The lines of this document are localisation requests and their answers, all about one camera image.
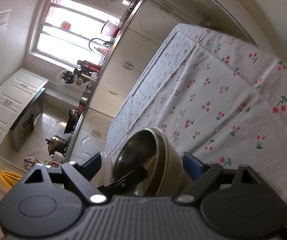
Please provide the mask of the white upper cabinets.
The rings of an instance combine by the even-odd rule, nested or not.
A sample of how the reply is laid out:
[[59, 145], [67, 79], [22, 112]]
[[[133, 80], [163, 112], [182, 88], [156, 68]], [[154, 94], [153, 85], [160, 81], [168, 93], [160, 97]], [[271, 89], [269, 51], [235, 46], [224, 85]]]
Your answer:
[[0, 146], [47, 83], [48, 79], [21, 68], [0, 86]]

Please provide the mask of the black frying pan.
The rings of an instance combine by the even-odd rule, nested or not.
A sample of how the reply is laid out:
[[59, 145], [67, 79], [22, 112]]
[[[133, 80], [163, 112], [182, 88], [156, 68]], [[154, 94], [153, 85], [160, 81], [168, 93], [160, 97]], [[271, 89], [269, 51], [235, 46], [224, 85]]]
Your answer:
[[78, 119], [79, 119], [78, 110], [76, 109], [69, 110], [69, 119], [66, 123], [64, 134], [72, 133], [75, 130]]

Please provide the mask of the stainless steel bowl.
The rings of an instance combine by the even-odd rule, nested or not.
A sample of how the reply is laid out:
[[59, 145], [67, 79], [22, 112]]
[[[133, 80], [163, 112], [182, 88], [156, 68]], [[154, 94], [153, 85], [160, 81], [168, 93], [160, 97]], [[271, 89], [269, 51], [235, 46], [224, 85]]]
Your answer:
[[166, 143], [158, 128], [146, 128], [136, 132], [123, 146], [112, 170], [112, 181], [116, 182], [126, 175], [139, 179], [143, 171], [146, 178], [132, 185], [139, 196], [158, 194], [166, 165]]

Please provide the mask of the kitchen window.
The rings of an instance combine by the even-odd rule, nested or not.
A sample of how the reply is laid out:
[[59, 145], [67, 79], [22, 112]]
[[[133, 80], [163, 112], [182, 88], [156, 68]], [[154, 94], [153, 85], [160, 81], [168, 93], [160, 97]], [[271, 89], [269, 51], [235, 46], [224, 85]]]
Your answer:
[[50, 0], [40, 20], [33, 50], [54, 61], [75, 65], [78, 60], [88, 60], [94, 64], [103, 62], [103, 55], [88, 42], [93, 38], [110, 40], [101, 34], [105, 22], [118, 24], [119, 17], [73, 0]]

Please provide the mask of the red thermos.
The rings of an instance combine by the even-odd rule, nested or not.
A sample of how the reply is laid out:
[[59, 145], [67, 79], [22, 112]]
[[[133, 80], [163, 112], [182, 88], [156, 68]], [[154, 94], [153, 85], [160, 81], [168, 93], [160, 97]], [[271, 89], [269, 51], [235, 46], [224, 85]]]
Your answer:
[[77, 64], [80, 66], [82, 72], [84, 73], [93, 73], [93, 72], [99, 73], [101, 70], [101, 66], [91, 63], [87, 60], [84, 61], [78, 60]]

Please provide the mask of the brass stock pot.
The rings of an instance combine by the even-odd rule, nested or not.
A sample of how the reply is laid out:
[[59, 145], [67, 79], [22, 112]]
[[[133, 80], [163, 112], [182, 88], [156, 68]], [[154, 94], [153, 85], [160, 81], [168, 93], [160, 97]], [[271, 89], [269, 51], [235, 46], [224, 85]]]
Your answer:
[[49, 155], [55, 154], [56, 152], [61, 153], [62, 155], [66, 154], [68, 147], [68, 142], [64, 138], [61, 138], [58, 135], [54, 135], [51, 139], [45, 139], [47, 142]]

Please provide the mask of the cherry print tablecloth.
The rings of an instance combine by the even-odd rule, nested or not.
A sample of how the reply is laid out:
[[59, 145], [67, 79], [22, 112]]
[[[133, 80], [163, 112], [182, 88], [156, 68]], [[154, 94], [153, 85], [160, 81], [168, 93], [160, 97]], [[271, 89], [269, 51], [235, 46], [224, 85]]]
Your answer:
[[248, 164], [287, 205], [287, 63], [242, 40], [179, 24], [114, 118], [105, 152], [158, 127], [179, 153]]

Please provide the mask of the pink plastic basket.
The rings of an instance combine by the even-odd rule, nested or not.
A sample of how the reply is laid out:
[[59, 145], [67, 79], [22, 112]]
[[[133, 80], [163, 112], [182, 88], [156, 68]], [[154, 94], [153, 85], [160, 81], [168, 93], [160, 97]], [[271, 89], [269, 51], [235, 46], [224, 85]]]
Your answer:
[[115, 25], [112, 22], [107, 21], [104, 23], [101, 29], [101, 34], [111, 38], [115, 38], [118, 35], [119, 31], [120, 27], [118, 25]]

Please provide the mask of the large white plate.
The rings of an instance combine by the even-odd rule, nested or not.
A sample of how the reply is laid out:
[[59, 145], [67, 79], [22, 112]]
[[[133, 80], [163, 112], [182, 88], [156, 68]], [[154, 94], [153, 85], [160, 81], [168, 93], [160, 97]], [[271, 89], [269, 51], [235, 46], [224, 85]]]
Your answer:
[[111, 183], [112, 178], [112, 160], [111, 158], [105, 153], [100, 152], [101, 154], [101, 168], [97, 172], [97, 174], [92, 178], [90, 183], [95, 186], [107, 186]]

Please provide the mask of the steel kettle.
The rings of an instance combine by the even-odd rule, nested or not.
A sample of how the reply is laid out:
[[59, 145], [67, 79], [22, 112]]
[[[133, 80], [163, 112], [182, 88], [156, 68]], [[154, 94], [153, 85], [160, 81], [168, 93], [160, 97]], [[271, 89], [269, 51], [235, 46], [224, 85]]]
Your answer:
[[92, 72], [88, 68], [82, 66], [76, 66], [73, 73], [76, 76], [76, 85], [78, 86], [89, 82], [92, 76]]

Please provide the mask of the white lower kitchen cabinets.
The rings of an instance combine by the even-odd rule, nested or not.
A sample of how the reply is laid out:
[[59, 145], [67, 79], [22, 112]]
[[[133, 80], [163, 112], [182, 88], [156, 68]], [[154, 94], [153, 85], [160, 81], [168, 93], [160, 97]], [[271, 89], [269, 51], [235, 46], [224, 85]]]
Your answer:
[[69, 156], [82, 160], [103, 150], [112, 119], [163, 41], [179, 23], [200, 24], [198, 0], [139, 0], [108, 53], [91, 89], [78, 137], [71, 141]]

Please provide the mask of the cream bowl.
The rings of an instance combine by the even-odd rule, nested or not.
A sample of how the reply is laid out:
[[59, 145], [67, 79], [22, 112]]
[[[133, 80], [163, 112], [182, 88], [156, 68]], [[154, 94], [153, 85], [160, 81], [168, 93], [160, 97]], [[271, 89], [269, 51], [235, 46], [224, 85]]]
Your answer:
[[150, 130], [159, 139], [158, 156], [153, 174], [153, 179], [157, 179], [156, 191], [153, 190], [151, 195], [176, 197], [191, 186], [193, 181], [184, 170], [182, 158], [169, 143], [165, 133], [159, 128]]

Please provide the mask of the steel range hood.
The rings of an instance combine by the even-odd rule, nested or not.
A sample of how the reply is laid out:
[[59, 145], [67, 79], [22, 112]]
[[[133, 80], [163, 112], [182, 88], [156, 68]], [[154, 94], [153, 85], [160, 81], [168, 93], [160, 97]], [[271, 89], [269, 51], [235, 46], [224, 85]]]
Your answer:
[[19, 152], [43, 113], [45, 88], [37, 92], [9, 129], [12, 147]]

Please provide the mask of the dish rack with items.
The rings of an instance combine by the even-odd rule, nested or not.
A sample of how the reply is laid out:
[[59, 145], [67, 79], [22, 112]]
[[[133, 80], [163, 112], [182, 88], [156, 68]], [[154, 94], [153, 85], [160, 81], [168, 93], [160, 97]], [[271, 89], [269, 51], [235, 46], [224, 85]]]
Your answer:
[[29, 155], [23, 159], [22, 167], [25, 170], [29, 170], [35, 165], [45, 165], [47, 168], [60, 167], [63, 163], [63, 160], [64, 155], [59, 152], [51, 154], [46, 160], [39, 160], [36, 157]]

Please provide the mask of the yellow hanging towel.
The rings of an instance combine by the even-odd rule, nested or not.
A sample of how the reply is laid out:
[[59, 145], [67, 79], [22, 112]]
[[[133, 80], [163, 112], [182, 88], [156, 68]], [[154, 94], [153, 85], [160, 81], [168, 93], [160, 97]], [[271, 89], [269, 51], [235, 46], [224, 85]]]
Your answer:
[[22, 178], [21, 175], [0, 170], [0, 179], [9, 187], [13, 188], [18, 181]]

